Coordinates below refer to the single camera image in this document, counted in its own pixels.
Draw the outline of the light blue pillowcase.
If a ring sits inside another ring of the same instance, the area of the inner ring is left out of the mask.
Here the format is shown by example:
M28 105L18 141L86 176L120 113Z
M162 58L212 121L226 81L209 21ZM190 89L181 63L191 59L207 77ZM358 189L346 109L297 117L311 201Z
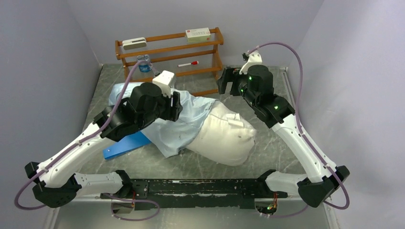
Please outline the light blue pillowcase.
M177 155L194 140L216 101L213 98L195 97L188 91L171 91L180 93L183 110L179 119L176 122L157 119L140 131L166 158Z

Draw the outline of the white pillow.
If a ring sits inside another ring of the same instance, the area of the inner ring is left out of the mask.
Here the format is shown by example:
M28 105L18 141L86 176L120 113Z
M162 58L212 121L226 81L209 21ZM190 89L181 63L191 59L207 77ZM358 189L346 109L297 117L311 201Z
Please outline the white pillow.
M215 101L187 149L219 164L243 164L255 145L257 130L239 113Z

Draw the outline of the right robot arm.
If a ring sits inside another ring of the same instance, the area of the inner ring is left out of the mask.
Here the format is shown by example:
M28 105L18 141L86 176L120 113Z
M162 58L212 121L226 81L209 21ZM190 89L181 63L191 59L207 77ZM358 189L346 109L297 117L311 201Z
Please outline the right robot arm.
M298 195L310 207L325 203L350 172L336 166L305 133L288 100L274 92L273 74L264 65L256 64L241 73L239 68L226 67L217 80L218 92L224 94L232 83L230 95L241 96L255 115L275 132L290 148L305 170L304 174L286 174L270 170L263 174L258 192L268 198L276 192Z

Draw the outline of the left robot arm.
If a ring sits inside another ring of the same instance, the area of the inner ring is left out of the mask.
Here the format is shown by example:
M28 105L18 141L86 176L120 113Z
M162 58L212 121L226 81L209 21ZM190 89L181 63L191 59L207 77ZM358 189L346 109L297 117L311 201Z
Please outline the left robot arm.
M79 168L96 153L157 119L177 121L181 111L179 92L168 86L142 83L128 97L120 93L116 104L99 113L65 149L46 161L25 166L27 176L35 182L32 188L35 199L57 208L90 194L127 198L133 191L133 183L124 170L86 175L78 173Z

